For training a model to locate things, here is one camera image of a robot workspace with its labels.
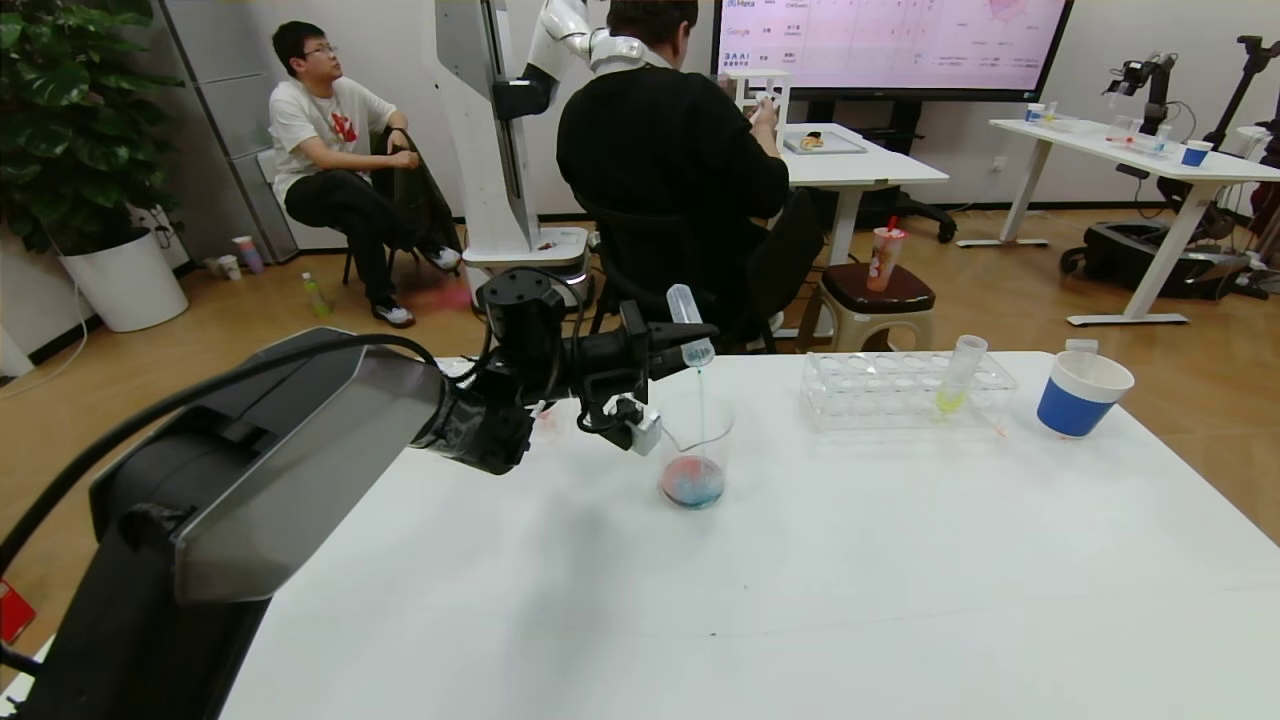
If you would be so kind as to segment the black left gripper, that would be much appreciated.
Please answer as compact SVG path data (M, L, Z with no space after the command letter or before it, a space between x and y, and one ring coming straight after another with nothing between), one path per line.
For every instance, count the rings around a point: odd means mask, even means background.
M621 324L613 331L577 337L577 398L586 405L622 395L648 404L648 380L689 369L681 348L718 334L705 323L646 323L634 300L618 301L617 311Z

